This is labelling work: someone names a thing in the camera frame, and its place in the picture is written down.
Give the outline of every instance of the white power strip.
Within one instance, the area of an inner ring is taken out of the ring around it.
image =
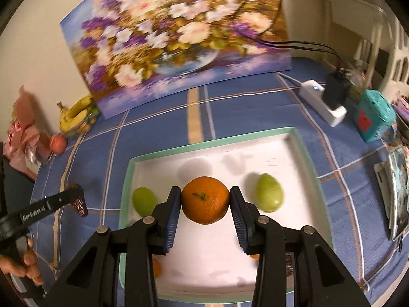
[[[304,98],[331,126],[335,127],[340,124],[346,115],[346,109],[343,106],[334,111],[322,101],[324,88],[316,81],[309,80],[301,83],[299,96]]]

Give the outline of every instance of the wall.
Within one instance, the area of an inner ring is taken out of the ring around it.
[[[81,1],[25,0],[1,35],[0,140],[21,85],[36,96],[46,129],[53,133],[58,132],[56,103],[72,105],[87,94],[59,26]],[[284,11],[290,39],[323,40],[322,0],[284,0]]]

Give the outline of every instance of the table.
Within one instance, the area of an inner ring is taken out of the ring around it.
[[[387,151],[380,141],[367,144],[361,139],[353,123],[353,103],[347,103],[344,122],[331,128],[297,96],[300,82],[314,79],[323,83],[326,75],[313,60],[294,58],[291,71],[251,75],[179,92],[111,119],[99,119],[90,132],[70,139],[61,156],[53,156],[41,167],[32,201],[76,182],[84,188],[89,215],[79,218],[65,207],[32,226],[44,288],[50,289],[98,225],[118,228],[123,180],[131,158],[294,126],[322,184],[335,252],[368,300],[375,302],[403,270],[409,244],[404,240],[398,253],[397,244],[388,240],[388,220],[373,172],[373,165],[384,161]],[[288,294],[288,306],[294,304],[292,294]],[[118,301],[123,306],[122,288]],[[189,304],[161,300],[160,306]]]

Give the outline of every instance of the black power adapter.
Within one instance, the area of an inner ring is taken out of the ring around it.
[[[334,111],[344,104],[352,83],[347,79],[345,73],[337,69],[328,74],[327,84],[322,94],[322,101]]]

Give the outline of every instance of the tray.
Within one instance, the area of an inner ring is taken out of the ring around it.
[[[278,179],[285,193],[283,206],[267,215],[294,229],[312,225],[333,247],[321,185],[304,143],[293,127],[197,143],[131,159],[122,191],[119,228],[141,218],[130,202],[135,188],[150,188],[158,201],[164,202],[172,186],[183,188],[198,176],[212,176],[228,189],[239,186],[245,200],[254,202],[253,191],[262,173]],[[258,263],[240,248],[230,209],[225,217],[211,225],[194,223],[180,211],[173,248],[166,256],[155,257],[162,265],[162,275],[156,280],[162,299],[196,303],[252,299]],[[126,254],[123,254],[119,269],[122,286],[125,262]],[[291,280],[288,278],[287,292],[294,290]]]

